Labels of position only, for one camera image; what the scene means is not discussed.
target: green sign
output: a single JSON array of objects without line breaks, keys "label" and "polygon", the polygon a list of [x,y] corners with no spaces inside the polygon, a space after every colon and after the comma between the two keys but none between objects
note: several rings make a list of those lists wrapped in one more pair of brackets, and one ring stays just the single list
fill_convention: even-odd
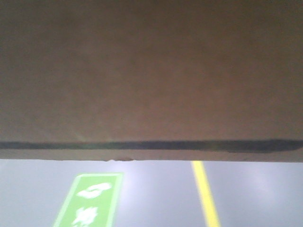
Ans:
[{"label": "green sign", "polygon": [[122,175],[77,176],[53,227],[111,227]]}]

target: white symbol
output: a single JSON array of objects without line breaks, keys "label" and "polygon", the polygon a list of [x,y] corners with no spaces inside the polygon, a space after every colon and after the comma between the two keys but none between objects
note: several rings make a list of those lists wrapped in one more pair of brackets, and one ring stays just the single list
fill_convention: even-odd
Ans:
[{"label": "white symbol", "polygon": [[96,185],[92,185],[88,187],[87,189],[78,192],[77,196],[84,197],[86,199],[93,199],[96,198],[97,196],[101,195],[101,193],[104,190],[108,190],[112,187],[110,183],[100,183]]},{"label": "white symbol", "polygon": [[84,209],[83,207],[76,212],[77,217],[72,222],[73,227],[89,227],[94,222],[97,216],[98,207],[89,207]]}]

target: floor marking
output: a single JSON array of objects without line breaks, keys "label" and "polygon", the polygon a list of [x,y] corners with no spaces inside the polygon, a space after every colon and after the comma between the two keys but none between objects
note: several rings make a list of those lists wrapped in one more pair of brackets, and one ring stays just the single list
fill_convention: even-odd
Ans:
[{"label": "floor marking", "polygon": [[220,221],[214,204],[212,191],[210,189],[206,171],[201,161],[192,161],[192,167],[200,195],[202,210],[207,227],[220,227]]}]

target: dark stripe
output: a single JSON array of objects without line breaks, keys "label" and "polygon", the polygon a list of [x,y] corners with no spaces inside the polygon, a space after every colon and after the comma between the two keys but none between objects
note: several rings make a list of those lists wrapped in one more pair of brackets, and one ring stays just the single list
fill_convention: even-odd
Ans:
[{"label": "dark stripe", "polygon": [[127,141],[104,143],[0,142],[0,149],[129,149],[129,150],[210,150],[245,153],[270,153],[296,150],[303,140],[177,140]]}]

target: brown cardboard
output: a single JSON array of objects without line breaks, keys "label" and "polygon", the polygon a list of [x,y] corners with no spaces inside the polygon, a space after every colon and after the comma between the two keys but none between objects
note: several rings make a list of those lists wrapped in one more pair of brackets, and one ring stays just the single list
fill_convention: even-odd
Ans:
[{"label": "brown cardboard", "polygon": [[[303,138],[298,1],[2,5],[1,141]],[[24,157],[303,160],[302,150],[0,151]]]}]

